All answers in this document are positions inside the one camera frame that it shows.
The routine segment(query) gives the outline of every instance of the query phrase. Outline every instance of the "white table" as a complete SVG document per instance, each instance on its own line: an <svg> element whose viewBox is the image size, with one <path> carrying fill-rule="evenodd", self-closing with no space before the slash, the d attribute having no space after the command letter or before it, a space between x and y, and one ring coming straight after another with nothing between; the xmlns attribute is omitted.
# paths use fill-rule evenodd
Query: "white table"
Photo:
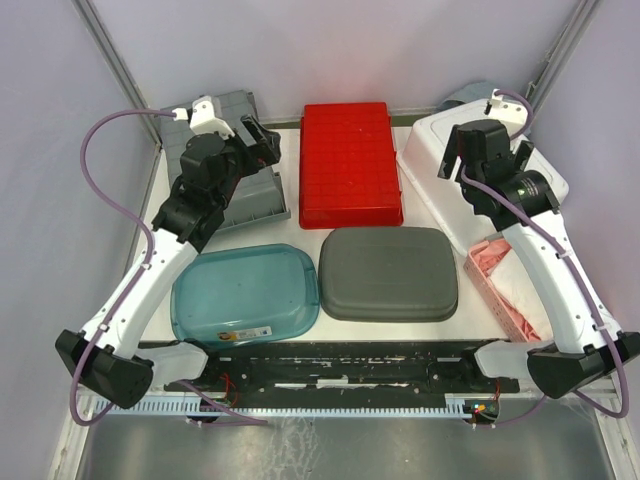
<svg viewBox="0 0 640 480"><path fill-rule="evenodd" d="M396 150L401 150L407 141L410 127L394 128ZM267 225L249 226L237 232L214 235L206 252L232 248L286 243L303 250L312 258L316 268L320 248L331 230L303 230L298 223L298 178L300 131L279 130L282 135L282 159L276 166L282 176L282 184L291 219ZM408 179L400 173L404 204L404 225L412 227L436 227L437 224L427 207L422 203ZM167 166L163 158L156 172L153 189L146 210L145 222L151 223L161 203L169 196ZM138 245L142 250L143 241ZM506 338L502 328L491 314L475 287L462 269L463 257L456 257L459 278L458 310L450 319L440 323L380 323L346 322L335 320L322 309L315 325L294 341L401 341L401 340L478 340ZM167 294L153 315L142 340L175 340L170 323L170 295Z"/></svg>

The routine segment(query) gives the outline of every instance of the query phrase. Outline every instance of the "white cloth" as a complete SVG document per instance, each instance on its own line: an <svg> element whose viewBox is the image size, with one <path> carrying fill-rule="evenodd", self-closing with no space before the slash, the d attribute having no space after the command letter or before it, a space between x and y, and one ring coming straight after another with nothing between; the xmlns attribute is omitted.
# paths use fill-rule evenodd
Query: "white cloth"
<svg viewBox="0 0 640 480"><path fill-rule="evenodd" d="M551 340L553 331L529 274L513 250L489 274L500 296L529 322L540 340Z"/></svg>

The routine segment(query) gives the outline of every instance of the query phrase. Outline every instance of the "white label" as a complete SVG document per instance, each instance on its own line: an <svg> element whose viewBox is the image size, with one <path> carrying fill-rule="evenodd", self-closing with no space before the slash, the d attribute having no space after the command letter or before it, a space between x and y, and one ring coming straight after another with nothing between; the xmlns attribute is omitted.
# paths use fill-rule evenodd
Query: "white label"
<svg viewBox="0 0 640 480"><path fill-rule="evenodd" d="M223 342L238 342L258 337L269 337L271 335L273 335L271 327L258 327L235 330L233 332L218 332L218 339Z"/></svg>

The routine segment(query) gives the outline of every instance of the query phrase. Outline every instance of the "floor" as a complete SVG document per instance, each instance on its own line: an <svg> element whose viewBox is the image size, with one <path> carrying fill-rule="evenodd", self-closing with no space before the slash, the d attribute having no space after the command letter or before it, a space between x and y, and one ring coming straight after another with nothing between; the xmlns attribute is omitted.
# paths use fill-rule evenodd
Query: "floor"
<svg viewBox="0 0 640 480"><path fill-rule="evenodd" d="M503 400L503 418L531 407ZM478 430L462 420L271 419L202 428L181 418L107 416L77 480L613 479L593 411L549 402L527 421Z"/></svg>

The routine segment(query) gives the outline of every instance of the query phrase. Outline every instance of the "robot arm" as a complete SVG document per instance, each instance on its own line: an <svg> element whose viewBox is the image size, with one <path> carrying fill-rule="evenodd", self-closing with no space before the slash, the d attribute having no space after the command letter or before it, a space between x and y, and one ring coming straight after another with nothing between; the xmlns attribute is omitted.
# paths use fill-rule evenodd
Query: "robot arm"
<svg viewBox="0 0 640 480"><path fill-rule="evenodd" d="M153 219L154 252L143 264L142 252L109 300L79 333L63 331L56 350L71 374L98 329L102 334L89 357L81 383L122 408L135 405L150 387L198 378L207 354L191 343L139 349L138 343L153 313L174 281L193 262L224 221L238 182L280 160L280 136L242 118L253 137L246 145L215 117L210 97L202 97L190 111L176 109L176 120L190 120L196 134L180 158L182 175ZM105 315L129 285L140 266L144 274L115 311L107 327Z"/></svg>
<svg viewBox="0 0 640 480"><path fill-rule="evenodd" d="M510 150L507 128L495 119L477 120L453 127L438 174L451 178L457 159L456 181L476 215L489 217L517 253L540 295L553 329L554 341L539 344L491 342L475 352L480 371L488 377L533 379L551 398L560 398L614 369L603 338L606 330L623 362L640 354L640 334L623 333L604 308L576 258L558 201L546 179L536 171L524 171L533 151L522 141ZM556 248L531 226L521 223L510 209L487 194L486 186L508 200L542 227L571 255L579 278L600 313L604 327L592 316L583 288L578 285Z"/></svg>

